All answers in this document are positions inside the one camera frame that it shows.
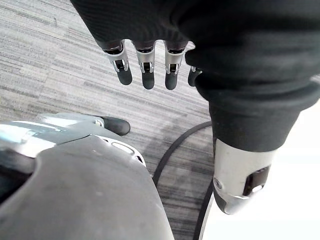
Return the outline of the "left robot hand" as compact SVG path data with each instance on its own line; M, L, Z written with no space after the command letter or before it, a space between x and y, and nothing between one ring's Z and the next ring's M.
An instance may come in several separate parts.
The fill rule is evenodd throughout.
M320 97L317 0L74 0L88 30L108 42L187 40L200 70L215 138L214 197L238 212L267 181L275 150Z

